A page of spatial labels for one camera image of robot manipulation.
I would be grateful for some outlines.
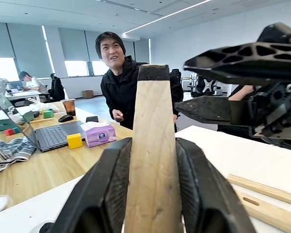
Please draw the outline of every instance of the black hair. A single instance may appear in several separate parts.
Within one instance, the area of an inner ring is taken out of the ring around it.
[[[24,81],[24,78],[25,78],[26,75],[30,76],[30,74],[27,73],[26,71],[20,72],[19,75],[18,75],[19,80]]]
[[[104,33],[100,34],[99,36],[97,36],[97,38],[96,38],[96,52],[97,52],[97,55],[100,59],[102,59],[101,50],[100,50],[100,43],[105,39],[113,39],[116,43],[118,43],[121,46],[123,53],[125,55],[126,49],[124,47],[124,43],[123,43],[122,39],[115,33],[104,32]]]

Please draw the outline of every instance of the plastic cup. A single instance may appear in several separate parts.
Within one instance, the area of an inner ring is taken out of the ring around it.
[[[76,107],[74,105],[74,101],[76,99],[68,99],[68,100],[61,100],[63,102],[64,107],[68,115],[75,116],[76,115]]]

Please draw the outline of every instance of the yellow cube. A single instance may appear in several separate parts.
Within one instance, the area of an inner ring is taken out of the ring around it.
[[[67,136],[69,149],[83,146],[82,138],[80,133],[71,134]]]

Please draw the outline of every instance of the laptop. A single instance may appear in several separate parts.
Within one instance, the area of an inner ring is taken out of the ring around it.
[[[23,82],[22,81],[12,81],[10,82],[11,86],[13,89],[17,89],[17,86],[23,87]]]
[[[14,122],[16,127],[42,152],[53,150],[68,145],[67,135],[80,133],[85,139],[81,128],[81,121],[74,121],[60,125],[34,130],[30,123],[12,105],[12,103],[0,94],[0,109]]]

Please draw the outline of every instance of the ceiling light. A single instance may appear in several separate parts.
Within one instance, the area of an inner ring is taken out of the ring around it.
[[[196,6],[202,5],[202,4],[204,4],[204,3],[206,3],[206,2],[209,2],[209,1],[211,1],[211,0],[205,0],[205,1],[202,1],[202,2],[197,3],[197,4],[195,4],[195,5],[192,5],[192,6],[189,6],[189,7],[187,7],[187,8],[184,8],[184,9],[182,9],[182,10],[179,10],[179,11],[173,12],[173,13],[171,13],[171,14],[169,14],[169,15],[163,16],[163,17],[158,18],[158,19],[156,19],[156,20],[154,20],[154,21],[151,21],[151,22],[149,22],[149,23],[146,23],[146,24],[144,24],[144,25],[141,25],[141,26],[139,26],[139,27],[137,27],[137,28],[134,28],[134,29],[131,29],[131,30],[127,31],[127,32],[124,32],[124,34],[126,34],[126,33],[130,33],[130,32],[132,32],[132,31],[134,31],[134,30],[139,29],[139,28],[143,28],[143,27],[145,27],[145,26],[147,26],[147,25],[150,25],[150,24],[152,24],[152,23],[155,23],[155,22],[160,21],[160,20],[162,20],[162,19],[165,19],[165,18],[167,18],[167,17],[170,17],[170,16],[173,16],[173,15],[176,15],[176,14],[178,14],[178,13],[180,13],[180,12],[183,12],[183,11],[189,10],[189,9],[191,9],[191,8],[193,8],[193,7],[196,7]]]

